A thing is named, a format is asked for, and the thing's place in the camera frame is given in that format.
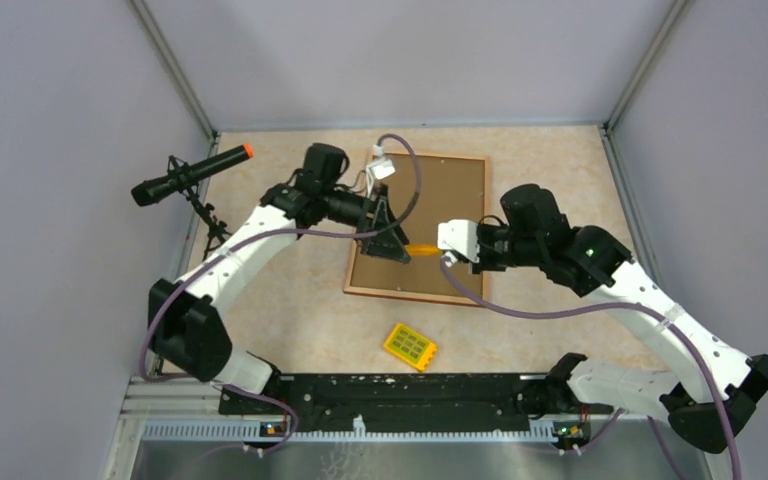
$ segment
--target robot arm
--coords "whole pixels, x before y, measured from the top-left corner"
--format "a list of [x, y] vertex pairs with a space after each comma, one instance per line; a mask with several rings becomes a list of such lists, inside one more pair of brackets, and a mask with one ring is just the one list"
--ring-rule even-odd
[[[155, 283], [149, 294], [150, 324], [182, 282], [186, 288], [163, 314], [150, 348], [200, 381], [215, 379], [260, 393], [274, 367], [232, 346], [222, 314], [266, 263], [299, 239], [305, 229], [328, 218], [364, 233], [380, 231], [395, 220], [386, 185], [367, 197], [339, 188], [337, 180], [345, 173], [347, 162], [343, 150], [314, 144], [303, 167], [293, 174], [291, 180], [295, 182], [270, 188], [249, 219], [220, 249], [174, 283], [164, 279]], [[251, 240], [275, 230], [286, 233]], [[407, 243], [404, 232], [396, 226], [364, 238], [360, 252], [407, 263]]]
[[[702, 450], [722, 451], [725, 439], [713, 395], [724, 401], [738, 433], [768, 390], [768, 356], [749, 357], [714, 336], [660, 290], [608, 232], [593, 226], [571, 228], [548, 190], [537, 185], [516, 187], [502, 196], [501, 206], [509, 224], [468, 220], [440, 224], [438, 247], [446, 252], [446, 263], [468, 262], [472, 273], [537, 267], [592, 304], [640, 304], [660, 313], [665, 322], [636, 310], [609, 310], [670, 371], [626, 368], [570, 353], [550, 375], [565, 382], [582, 403], [649, 415], [668, 422]], [[696, 360], [669, 325], [681, 330], [700, 352], [716, 392], [708, 388]]]

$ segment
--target microphone stand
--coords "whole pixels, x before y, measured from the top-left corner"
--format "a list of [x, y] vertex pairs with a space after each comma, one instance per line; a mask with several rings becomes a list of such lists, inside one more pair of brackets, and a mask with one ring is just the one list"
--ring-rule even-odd
[[198, 196], [198, 191], [194, 187], [194, 185], [197, 185], [197, 183], [192, 181], [192, 177], [190, 175], [190, 165], [187, 162], [175, 157], [174, 155], [169, 155], [169, 162], [166, 164], [166, 171], [169, 173], [169, 175], [178, 177], [179, 185], [189, 185], [188, 187], [179, 189], [178, 193], [183, 195], [184, 198], [190, 202], [190, 205], [192, 205], [196, 215], [198, 215], [199, 218], [201, 218], [201, 220], [207, 226], [207, 245], [204, 247], [204, 256], [202, 257], [202, 261], [204, 261], [214, 250], [222, 246], [222, 244], [225, 243], [225, 241], [228, 240], [228, 238], [231, 236], [231, 233], [226, 228], [228, 224], [219, 220], [216, 218], [216, 215], [211, 213], [213, 210], [215, 210], [213, 205], [209, 203], [201, 203], [201, 200]]

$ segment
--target black microphone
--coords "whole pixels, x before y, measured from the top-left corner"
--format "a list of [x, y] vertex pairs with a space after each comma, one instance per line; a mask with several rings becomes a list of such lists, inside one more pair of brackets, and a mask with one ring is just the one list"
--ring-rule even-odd
[[216, 175], [222, 170], [231, 168], [253, 156], [251, 146], [246, 143], [186, 166], [184, 170], [174, 169], [163, 177], [146, 180], [131, 189], [131, 196], [141, 207], [153, 205], [175, 192], [192, 187], [205, 178]]

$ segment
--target white wall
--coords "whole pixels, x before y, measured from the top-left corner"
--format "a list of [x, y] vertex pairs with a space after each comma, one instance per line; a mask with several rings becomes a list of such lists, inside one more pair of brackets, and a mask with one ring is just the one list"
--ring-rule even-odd
[[226, 131], [601, 122], [671, 3], [148, 1]]
[[[768, 1], [697, 1], [618, 142], [666, 289], [768, 353]], [[738, 444], [768, 478], [768, 394]]]
[[189, 218], [129, 190], [206, 152], [124, 0], [0, 0], [0, 479], [99, 475]]

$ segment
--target floor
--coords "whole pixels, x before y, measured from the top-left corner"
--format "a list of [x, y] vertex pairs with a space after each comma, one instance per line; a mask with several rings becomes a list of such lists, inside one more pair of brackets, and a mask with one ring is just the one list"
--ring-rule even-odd
[[[267, 188], [301, 166], [313, 142], [346, 150], [351, 183], [368, 148], [391, 129], [226, 133], [220, 151], [241, 143], [255, 157], [211, 178], [208, 202], [234, 230]], [[490, 158], [493, 213], [497, 199], [523, 183], [551, 189], [572, 225], [599, 225], [631, 246], [616, 188], [595, 126], [392, 129], [416, 150]], [[349, 231], [323, 222], [317, 228]], [[200, 263], [199, 229], [191, 267]], [[487, 310], [346, 295], [342, 291], [349, 240], [304, 237], [276, 256], [223, 314], [235, 344], [284, 372], [409, 373], [381, 345], [403, 322], [437, 343], [427, 370], [435, 372], [543, 372], [567, 352], [627, 366], [657, 368], [660, 361], [607, 314], [527, 321]], [[490, 276], [489, 298], [506, 307], [550, 311], [583, 301], [538, 270]]]

